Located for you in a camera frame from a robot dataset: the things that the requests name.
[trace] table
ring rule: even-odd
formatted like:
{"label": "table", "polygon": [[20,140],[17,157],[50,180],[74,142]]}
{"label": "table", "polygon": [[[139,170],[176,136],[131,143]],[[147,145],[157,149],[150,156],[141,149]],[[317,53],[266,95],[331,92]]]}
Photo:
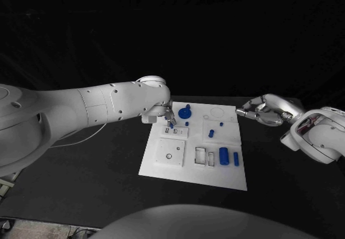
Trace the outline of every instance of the table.
{"label": "table", "polygon": [[[174,101],[240,106],[249,98],[174,96]],[[47,150],[22,170],[0,216],[92,228],[141,209],[201,204],[248,212],[320,238],[345,238],[345,176],[281,143],[288,125],[239,118],[248,191],[138,176],[151,125],[134,118],[105,125],[83,143]],[[63,143],[87,137],[82,130]]]}

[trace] white platform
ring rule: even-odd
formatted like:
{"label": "white platform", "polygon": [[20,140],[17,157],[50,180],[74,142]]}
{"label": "white platform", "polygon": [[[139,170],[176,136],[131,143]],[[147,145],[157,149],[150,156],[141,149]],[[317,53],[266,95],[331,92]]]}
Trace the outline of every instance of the white platform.
{"label": "white platform", "polygon": [[[190,105],[191,116],[180,119],[177,111],[186,104]],[[173,134],[173,129],[165,133],[167,121],[158,117],[151,127],[138,175],[246,191],[235,107],[174,102],[171,109],[178,133]],[[213,138],[207,137],[209,129],[214,131]],[[196,147],[204,148],[204,166],[194,164]],[[219,164],[220,147],[227,148],[226,166]],[[207,166],[209,152],[213,153],[213,167]],[[233,165],[233,152],[238,153],[239,166]]]}

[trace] white mounting block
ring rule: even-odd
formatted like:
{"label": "white mounting block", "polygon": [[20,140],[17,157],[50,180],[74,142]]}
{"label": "white mounting block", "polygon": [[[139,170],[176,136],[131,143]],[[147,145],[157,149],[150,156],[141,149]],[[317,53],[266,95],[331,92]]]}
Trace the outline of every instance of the white mounting block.
{"label": "white mounting block", "polygon": [[[190,105],[191,115],[190,118],[181,119],[177,111],[186,104]],[[165,132],[167,121],[164,117],[157,118],[138,175],[246,191],[235,107],[174,102],[171,110],[176,119],[173,128],[177,132],[181,130],[181,133],[173,133],[171,129]],[[213,138],[204,133],[210,130],[209,127],[216,129]],[[176,145],[181,142],[183,149],[180,148],[176,154]],[[225,166],[219,164],[220,147],[227,148],[229,164]],[[233,152],[238,153],[239,166],[233,165]],[[200,159],[200,164],[194,163],[194,159]]]}

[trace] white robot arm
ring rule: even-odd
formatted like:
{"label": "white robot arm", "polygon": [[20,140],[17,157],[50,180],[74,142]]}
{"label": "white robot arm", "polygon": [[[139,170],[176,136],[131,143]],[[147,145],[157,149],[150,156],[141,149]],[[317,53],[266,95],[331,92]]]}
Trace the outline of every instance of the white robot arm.
{"label": "white robot arm", "polygon": [[141,116],[176,124],[170,91],[157,76],[82,89],[30,91],[0,85],[0,177],[41,156],[77,130]]}
{"label": "white robot arm", "polygon": [[[255,112],[248,111],[252,105]],[[345,112],[340,110],[323,107],[305,112],[291,101],[266,94],[249,100],[235,112],[268,126],[288,122],[291,128],[279,141],[317,162],[327,164],[345,155]]]}

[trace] small blue part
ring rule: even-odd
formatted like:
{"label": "small blue part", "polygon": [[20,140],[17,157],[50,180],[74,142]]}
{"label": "small blue part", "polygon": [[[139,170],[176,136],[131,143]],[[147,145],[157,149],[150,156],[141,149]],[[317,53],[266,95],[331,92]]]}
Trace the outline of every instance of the small blue part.
{"label": "small blue part", "polygon": [[213,138],[213,130],[209,131],[207,137]]}
{"label": "small blue part", "polygon": [[177,111],[177,116],[181,118],[181,119],[187,119],[191,115],[191,111],[190,111],[190,105],[186,105],[184,108],[181,108],[178,111]]}
{"label": "small blue part", "polygon": [[219,163],[220,165],[227,165],[227,148],[219,148]]}
{"label": "small blue part", "polygon": [[236,152],[233,152],[233,164],[235,164],[235,166],[239,166],[238,153]]}

